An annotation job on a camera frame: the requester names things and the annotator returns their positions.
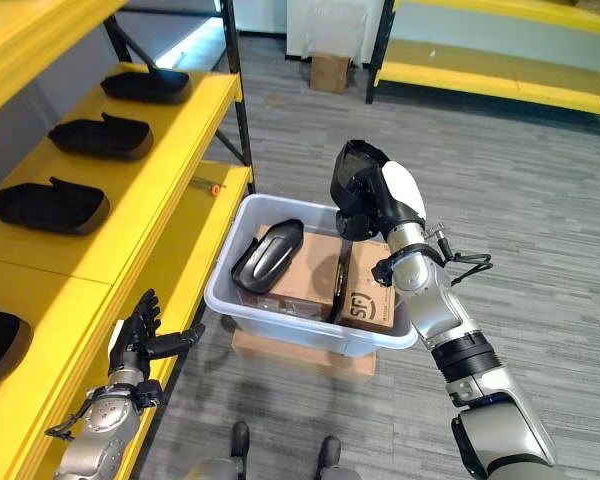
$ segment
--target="shelf board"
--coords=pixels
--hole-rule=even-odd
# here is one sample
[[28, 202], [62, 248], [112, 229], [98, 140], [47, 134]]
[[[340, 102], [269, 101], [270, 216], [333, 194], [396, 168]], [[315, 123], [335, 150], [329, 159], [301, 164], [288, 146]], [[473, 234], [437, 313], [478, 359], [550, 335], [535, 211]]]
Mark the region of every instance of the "shelf board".
[[0, 106], [126, 0], [0, 0]]
[[[80, 387], [104, 381], [106, 367], [97, 378], [85, 375], [102, 363], [95, 355], [102, 355], [115, 319], [126, 318], [146, 289], [154, 288], [159, 295], [161, 332], [188, 328], [251, 178], [248, 167], [214, 162], [202, 162], [196, 175], [226, 187], [217, 197], [207, 190], [185, 188], [115, 316], [103, 313], [109, 285], [0, 262], [0, 310], [34, 326], [27, 356], [0, 382], [0, 478], [38, 478], [41, 465], [51, 470], [59, 465], [63, 449], [58, 445], [50, 449], [52, 441], [59, 441], [43, 432], [66, 418], [69, 405], [85, 394]], [[152, 378], [166, 385], [174, 364], [173, 358], [152, 362]], [[152, 411], [144, 415], [141, 432], [125, 457], [124, 474], [118, 478], [131, 472], [152, 417]]]
[[71, 385], [81, 361], [77, 346], [89, 335], [109, 286], [0, 262], [0, 311], [33, 329], [22, 363], [0, 382], [0, 479], [23, 474], [50, 439], [55, 399]]
[[600, 15], [550, 0], [406, 0], [436, 7], [520, 18], [600, 34]]
[[[119, 65], [115, 71], [142, 67]], [[0, 221], [0, 261], [113, 285], [107, 306], [118, 310], [128, 288], [173, 212], [193, 171], [239, 92], [233, 74], [191, 73], [193, 93], [181, 105], [115, 100], [97, 86], [65, 119], [98, 119], [101, 112], [148, 122], [154, 143], [135, 162], [58, 150], [44, 138], [0, 188], [62, 180], [102, 189], [111, 203], [105, 223], [75, 237]]]
[[[189, 186], [186, 189], [122, 309], [132, 311], [142, 293], [153, 288], [160, 299], [160, 331], [163, 333], [182, 331], [191, 325], [225, 235], [250, 181], [248, 167], [214, 162], [202, 162], [195, 175], [226, 185], [226, 188], [217, 197], [199, 188]], [[175, 357], [151, 362], [151, 377], [166, 386], [175, 362]], [[131, 474], [154, 414], [155, 409], [151, 409], [143, 415], [138, 434], [127, 448], [116, 477], [118, 480]]]
[[390, 40], [379, 80], [600, 114], [600, 73], [466, 48]]

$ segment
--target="cable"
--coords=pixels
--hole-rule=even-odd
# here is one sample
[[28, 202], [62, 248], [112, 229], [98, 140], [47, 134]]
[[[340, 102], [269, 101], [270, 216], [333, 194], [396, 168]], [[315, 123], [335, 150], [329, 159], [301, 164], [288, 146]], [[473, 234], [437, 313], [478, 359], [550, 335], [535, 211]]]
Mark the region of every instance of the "cable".
[[449, 246], [449, 241], [442, 235], [438, 238], [438, 246], [440, 247], [440, 250], [442, 251], [442, 253], [445, 257], [443, 266], [446, 266], [447, 263], [449, 263], [449, 262], [466, 263], [469, 265], [474, 265], [473, 268], [470, 268], [469, 270], [464, 272], [462, 275], [459, 275], [458, 277], [451, 280], [451, 286], [457, 285], [462, 280], [464, 280], [465, 278], [467, 278], [471, 275], [474, 275], [479, 272], [484, 272], [485, 270], [489, 270], [490, 268], [493, 268], [493, 263], [491, 263], [491, 255], [488, 253], [478, 253], [475, 255], [462, 255], [460, 252], [456, 252], [452, 256], [451, 255], [452, 250], [451, 250], [451, 247]]

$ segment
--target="printed logo on box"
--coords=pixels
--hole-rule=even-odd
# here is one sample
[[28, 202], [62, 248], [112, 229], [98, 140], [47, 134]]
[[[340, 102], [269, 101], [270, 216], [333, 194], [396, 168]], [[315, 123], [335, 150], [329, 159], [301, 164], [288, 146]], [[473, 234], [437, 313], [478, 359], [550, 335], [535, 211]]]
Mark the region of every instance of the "printed logo on box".
[[373, 320], [376, 316], [376, 304], [365, 293], [351, 292], [351, 309], [349, 313], [354, 317]]

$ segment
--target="robot leg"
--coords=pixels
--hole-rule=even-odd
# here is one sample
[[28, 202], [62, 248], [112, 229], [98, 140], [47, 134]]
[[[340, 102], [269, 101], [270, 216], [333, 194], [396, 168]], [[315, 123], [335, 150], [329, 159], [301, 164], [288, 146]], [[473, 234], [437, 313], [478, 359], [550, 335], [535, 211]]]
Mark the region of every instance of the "robot leg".
[[203, 460], [189, 472], [186, 480], [246, 480], [249, 453], [249, 427], [236, 422], [231, 430], [231, 456]]
[[322, 471], [321, 480], [362, 480], [355, 470], [345, 467], [330, 467]]
[[338, 465], [340, 450], [338, 437], [329, 436], [322, 441], [315, 480], [362, 480], [354, 470]]

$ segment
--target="small cardboard box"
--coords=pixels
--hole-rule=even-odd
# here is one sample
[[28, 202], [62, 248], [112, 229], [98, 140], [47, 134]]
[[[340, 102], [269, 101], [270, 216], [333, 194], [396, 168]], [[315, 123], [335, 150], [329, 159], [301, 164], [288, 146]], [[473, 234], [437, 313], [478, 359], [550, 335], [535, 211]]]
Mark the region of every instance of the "small cardboard box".
[[[258, 230], [261, 238], [268, 226]], [[304, 233], [302, 248], [266, 295], [240, 290], [245, 305], [296, 315], [317, 321], [329, 316], [338, 271], [342, 239]], [[351, 249], [347, 289], [339, 324], [371, 331], [393, 327], [395, 292], [376, 283], [371, 268], [389, 256], [384, 243], [356, 242]]]
[[393, 328], [395, 290], [377, 283], [371, 273], [376, 263], [389, 255], [389, 247], [384, 243], [353, 244], [340, 325], [378, 332]]
[[231, 346], [242, 356], [305, 366], [348, 381], [366, 381], [376, 373], [376, 352], [364, 357], [345, 357], [327, 350], [249, 335], [239, 328], [233, 333]]
[[311, 90], [342, 93], [347, 87], [349, 57], [315, 53], [311, 58]]

